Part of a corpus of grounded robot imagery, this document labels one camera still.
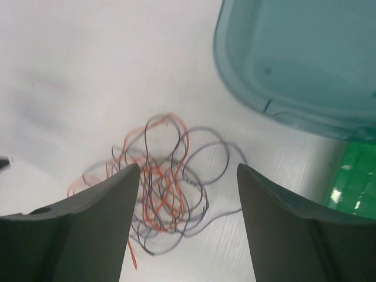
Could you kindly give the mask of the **green plastic tray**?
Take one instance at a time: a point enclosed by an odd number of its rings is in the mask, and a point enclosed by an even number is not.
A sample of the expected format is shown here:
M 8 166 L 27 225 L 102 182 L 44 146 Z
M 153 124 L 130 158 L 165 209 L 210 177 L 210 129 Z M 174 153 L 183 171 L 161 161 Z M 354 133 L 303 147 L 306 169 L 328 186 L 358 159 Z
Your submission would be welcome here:
M 375 218 L 375 131 L 364 140 L 347 142 L 324 205 Z

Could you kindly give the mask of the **teal transparent plastic tub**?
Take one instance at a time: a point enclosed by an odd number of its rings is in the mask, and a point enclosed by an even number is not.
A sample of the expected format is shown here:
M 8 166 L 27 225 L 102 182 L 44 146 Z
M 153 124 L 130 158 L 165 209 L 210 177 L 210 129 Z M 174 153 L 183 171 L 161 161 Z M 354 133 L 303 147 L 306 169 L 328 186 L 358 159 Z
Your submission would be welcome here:
M 375 141 L 374 1 L 223 1 L 213 51 L 248 108 L 325 137 Z

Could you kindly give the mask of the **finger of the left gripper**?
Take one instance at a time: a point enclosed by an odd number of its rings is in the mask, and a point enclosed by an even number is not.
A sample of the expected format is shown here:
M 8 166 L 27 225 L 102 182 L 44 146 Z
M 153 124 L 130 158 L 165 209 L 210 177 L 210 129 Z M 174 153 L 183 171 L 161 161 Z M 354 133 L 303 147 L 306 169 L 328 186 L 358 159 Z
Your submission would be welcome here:
M 2 157 L 0 158 L 0 170 L 4 170 L 11 165 L 11 162 L 8 158 Z

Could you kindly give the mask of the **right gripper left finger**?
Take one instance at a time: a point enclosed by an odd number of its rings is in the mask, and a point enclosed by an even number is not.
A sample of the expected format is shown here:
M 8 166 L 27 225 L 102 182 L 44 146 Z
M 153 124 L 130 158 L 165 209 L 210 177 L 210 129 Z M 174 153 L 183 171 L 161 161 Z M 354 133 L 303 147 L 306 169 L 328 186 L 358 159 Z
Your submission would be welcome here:
M 118 281 L 139 179 L 131 164 L 65 200 L 1 217 L 1 280 Z

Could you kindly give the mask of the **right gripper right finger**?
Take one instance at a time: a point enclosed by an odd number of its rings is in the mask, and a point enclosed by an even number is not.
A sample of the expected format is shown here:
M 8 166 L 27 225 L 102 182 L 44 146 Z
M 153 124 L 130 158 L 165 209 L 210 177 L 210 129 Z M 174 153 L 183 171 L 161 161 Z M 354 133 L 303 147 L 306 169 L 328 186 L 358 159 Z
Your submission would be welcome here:
M 237 182 L 257 281 L 375 280 L 375 220 L 315 203 L 244 164 Z

